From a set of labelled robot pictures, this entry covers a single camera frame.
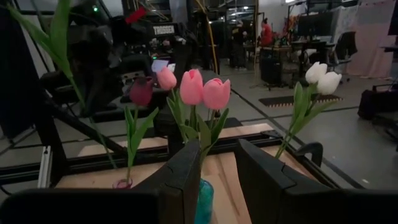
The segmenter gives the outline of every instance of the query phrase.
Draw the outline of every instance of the gray floor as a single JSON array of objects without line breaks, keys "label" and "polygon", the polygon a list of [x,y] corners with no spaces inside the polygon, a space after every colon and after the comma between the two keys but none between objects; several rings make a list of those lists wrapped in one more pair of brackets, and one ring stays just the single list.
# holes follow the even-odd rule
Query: gray floor
[{"label": "gray floor", "polygon": [[[293,94],[292,90],[275,88],[269,91],[267,88],[261,87],[261,82],[254,77],[252,70],[235,71],[227,67],[225,63],[221,64],[221,74],[223,79],[231,80],[233,90],[237,93],[231,95],[228,105],[229,117],[235,117],[243,124],[267,122],[278,131],[282,131],[281,128],[287,128],[292,108],[268,108],[258,99],[289,96]],[[318,141],[323,144],[324,158],[329,163],[323,164],[322,169],[341,186],[352,188],[352,182],[356,182],[356,184],[369,189],[398,189],[396,145],[380,136],[371,123],[359,119],[356,115],[358,110],[356,107],[359,105],[362,91],[371,88],[372,85],[388,82],[350,78],[351,81],[344,82],[335,93],[344,100],[337,102],[328,111],[315,118],[298,134],[298,138],[303,142]],[[204,107],[201,107],[199,112],[202,117],[207,117],[208,112]],[[56,120],[55,122],[62,141],[87,138],[61,121]],[[124,121],[100,123],[98,126],[101,132],[107,136],[126,133]],[[31,130],[26,131],[19,138],[30,132]],[[124,137],[112,139],[124,141]],[[17,146],[34,144],[40,144],[37,133],[31,134]],[[92,144],[95,142],[81,141],[65,143],[63,146],[68,157],[75,157],[82,147]],[[3,152],[0,150],[0,166],[2,167],[40,161],[41,146],[7,150],[8,146],[9,143],[6,140],[0,140],[0,149],[5,149]],[[337,167],[341,172],[337,174],[330,167]],[[345,174],[345,179],[341,178],[341,174]],[[34,186],[35,182],[30,182],[4,187],[10,192],[16,192]],[[3,201],[5,197],[0,192],[0,201]]]}]

